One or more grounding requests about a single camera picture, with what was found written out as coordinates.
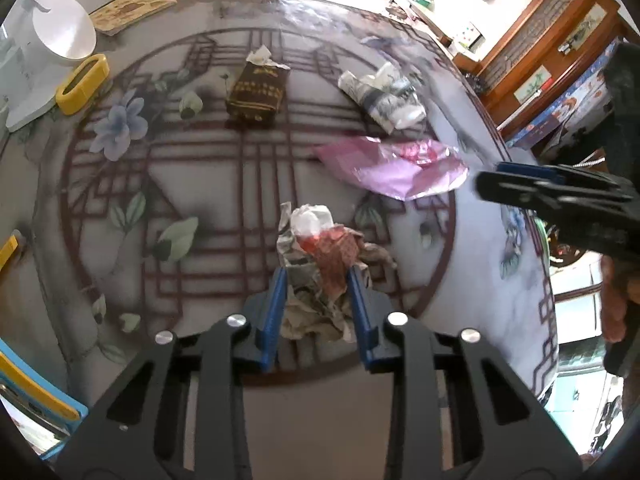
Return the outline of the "right hand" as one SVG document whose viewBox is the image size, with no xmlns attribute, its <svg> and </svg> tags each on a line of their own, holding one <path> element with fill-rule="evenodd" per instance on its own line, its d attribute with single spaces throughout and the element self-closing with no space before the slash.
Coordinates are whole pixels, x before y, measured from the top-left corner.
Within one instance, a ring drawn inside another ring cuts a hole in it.
<svg viewBox="0 0 640 480">
<path fill-rule="evenodd" d="M 617 344 L 626 336 L 625 318 L 629 304 L 639 303 L 639 270 L 634 269 L 623 276 L 615 271 L 615 260 L 609 256 L 601 257 L 600 269 L 602 334 L 607 342 Z"/>
</svg>

